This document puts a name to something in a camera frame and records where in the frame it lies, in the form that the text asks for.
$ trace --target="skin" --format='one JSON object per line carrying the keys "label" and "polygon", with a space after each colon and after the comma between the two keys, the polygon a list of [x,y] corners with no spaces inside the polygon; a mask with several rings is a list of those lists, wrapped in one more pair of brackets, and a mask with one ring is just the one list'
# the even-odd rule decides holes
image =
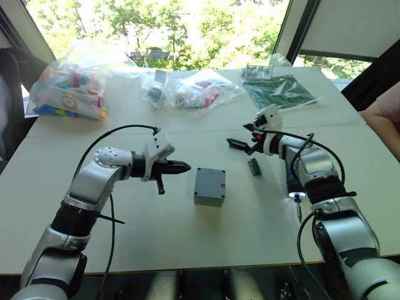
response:
{"label": "skin", "polygon": [[376,101],[372,103],[360,115],[367,122],[369,127],[381,138],[382,142],[400,161],[400,132],[396,129],[394,123],[382,115]]}

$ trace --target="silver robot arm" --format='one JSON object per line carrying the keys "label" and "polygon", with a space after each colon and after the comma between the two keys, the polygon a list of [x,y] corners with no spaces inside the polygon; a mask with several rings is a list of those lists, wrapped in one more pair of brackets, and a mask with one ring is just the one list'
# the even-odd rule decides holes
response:
{"label": "silver robot arm", "polygon": [[[268,133],[280,131],[281,126],[277,107],[268,106],[253,124],[244,126],[252,131],[253,147],[233,139],[228,142],[248,154],[277,154],[290,164],[305,142]],[[378,239],[357,207],[355,193],[346,192],[328,152],[308,144],[296,159],[294,172],[317,220],[312,229],[315,242],[324,260],[344,274],[353,298],[399,299],[400,267],[380,258]]]}
{"label": "silver robot arm", "polygon": [[104,147],[72,180],[56,217],[45,229],[21,276],[21,290],[12,300],[65,300],[77,293],[87,258],[82,254],[91,229],[114,184],[130,177],[155,180],[164,194],[161,174],[179,174],[190,166],[167,161],[174,151],[164,131],[146,144],[141,155]]}

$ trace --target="plastic bag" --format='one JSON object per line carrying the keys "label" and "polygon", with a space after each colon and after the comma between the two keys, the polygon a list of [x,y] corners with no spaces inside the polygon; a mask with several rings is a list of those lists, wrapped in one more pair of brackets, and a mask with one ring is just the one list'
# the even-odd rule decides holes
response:
{"label": "plastic bag", "polygon": [[243,86],[259,110],[271,104],[288,110],[317,101],[292,75],[244,82]]}
{"label": "plastic bag", "polygon": [[241,74],[244,81],[258,81],[270,79],[274,66],[291,67],[292,64],[281,53],[275,53],[267,59],[255,59],[242,68]]}
{"label": "plastic bag", "polygon": [[208,111],[226,103],[244,90],[212,70],[202,70],[185,79],[170,81],[167,87],[172,106]]}
{"label": "plastic bag", "polygon": [[139,73],[126,56],[106,54],[79,41],[66,57],[52,62],[35,82],[28,113],[104,120],[106,78],[117,75],[134,78]]}
{"label": "plastic bag", "polygon": [[148,71],[141,75],[141,98],[159,109],[165,99],[165,89],[169,73],[166,71]]}

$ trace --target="table surface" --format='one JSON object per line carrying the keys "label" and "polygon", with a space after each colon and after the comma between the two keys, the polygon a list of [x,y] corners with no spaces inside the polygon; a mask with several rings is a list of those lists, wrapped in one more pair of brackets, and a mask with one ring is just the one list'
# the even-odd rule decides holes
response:
{"label": "table surface", "polygon": [[[346,188],[357,191],[362,212],[381,243],[381,254],[400,253],[394,239],[400,227],[398,174],[400,164],[367,127],[324,126],[284,128],[296,134],[315,133],[342,159]],[[150,134],[115,134],[99,146],[140,151]],[[171,159],[192,166],[184,174],[164,177],[166,193],[157,194],[155,182],[121,181],[114,188],[116,249],[111,271],[253,266],[299,263],[295,204],[286,197],[283,162],[254,155],[262,170],[254,177],[249,158],[230,149],[228,137],[249,140],[244,129],[172,132],[176,151]],[[20,273],[68,189],[78,158],[94,136],[65,135],[62,139],[27,137],[0,177],[0,273]],[[196,168],[226,170],[226,198],[222,207],[194,205]],[[302,204],[303,213],[309,203]],[[109,205],[105,207],[109,214]],[[305,229],[306,261],[321,255]],[[99,219],[85,253],[86,272],[103,272],[111,244],[111,224]]]}
{"label": "table surface", "polygon": [[[238,70],[218,71],[222,76],[241,85]],[[172,72],[172,78],[184,78],[194,71]],[[274,76],[292,74],[319,101],[282,114],[287,128],[304,126],[342,126],[365,124],[364,119],[317,67],[275,67]],[[60,136],[65,134],[100,135],[126,124],[159,126],[169,133],[241,129],[254,120],[256,106],[246,92],[207,114],[191,114],[185,110],[162,107],[156,110],[149,102],[140,100],[140,80],[112,78],[105,92],[109,103],[106,122],[94,122],[68,117],[40,117],[27,136]]]}

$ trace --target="gray plastic box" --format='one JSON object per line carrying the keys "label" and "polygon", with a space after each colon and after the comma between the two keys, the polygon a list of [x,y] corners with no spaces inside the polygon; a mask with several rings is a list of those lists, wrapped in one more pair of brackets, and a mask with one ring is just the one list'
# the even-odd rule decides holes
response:
{"label": "gray plastic box", "polygon": [[225,180],[225,170],[199,167],[194,185],[194,203],[221,207],[225,200]]}

